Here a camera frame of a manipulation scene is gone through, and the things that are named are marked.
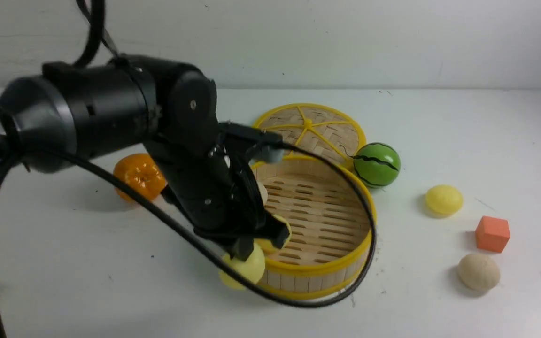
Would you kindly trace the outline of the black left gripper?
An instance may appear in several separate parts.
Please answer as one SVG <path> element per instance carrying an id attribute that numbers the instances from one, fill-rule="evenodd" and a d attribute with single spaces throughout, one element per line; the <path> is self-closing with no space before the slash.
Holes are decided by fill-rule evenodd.
<path id="1" fill-rule="evenodd" d="M 264 211 L 256 179 L 241 156 L 195 155 L 163 137 L 145 141 L 144 147 L 167 180 L 164 199 L 187 217 L 197 235 L 224 241 L 230 259 L 246 261 L 256 236 L 277 247 L 284 243 L 287 227 Z"/>

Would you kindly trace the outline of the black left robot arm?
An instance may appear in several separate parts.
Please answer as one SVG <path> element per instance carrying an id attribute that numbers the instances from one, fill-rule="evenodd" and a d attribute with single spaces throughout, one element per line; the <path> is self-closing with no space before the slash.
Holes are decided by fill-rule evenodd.
<path id="1" fill-rule="evenodd" d="M 282 232 L 248 165 L 251 147 L 279 137 L 219 122 L 216 99 L 214 81 L 191 64 L 136 55 L 84 69 L 48 63 L 0 95 L 0 165 L 16 149 L 92 160 L 141 143 L 167 180 L 164 199 L 197 235 L 244 259 L 253 239 Z"/>

